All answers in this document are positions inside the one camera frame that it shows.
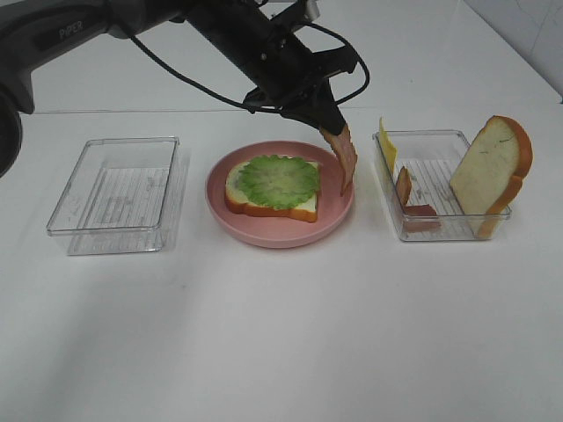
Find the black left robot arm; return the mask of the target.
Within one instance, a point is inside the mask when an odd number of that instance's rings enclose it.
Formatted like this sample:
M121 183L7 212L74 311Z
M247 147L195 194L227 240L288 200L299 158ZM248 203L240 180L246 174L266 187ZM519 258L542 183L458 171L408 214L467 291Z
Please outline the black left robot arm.
M240 103L252 113L275 113L320 129L341 162L347 123L329 80L350 73L355 50L314 52L296 31L317 16L311 1L296 1L274 17L259 1L20 1L1 9L1 169L22 144L21 115L34 110L31 75L94 37L136 40L167 21L188 23L254 83Z

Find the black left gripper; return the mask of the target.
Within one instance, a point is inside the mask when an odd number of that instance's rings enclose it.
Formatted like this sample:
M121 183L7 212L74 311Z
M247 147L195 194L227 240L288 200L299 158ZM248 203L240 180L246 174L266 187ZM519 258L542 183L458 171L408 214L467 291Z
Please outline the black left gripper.
M346 121L329 79L356 65L357 53L346 42L313 52L292 33L242 33L241 71L255 83L242 105L340 135Z

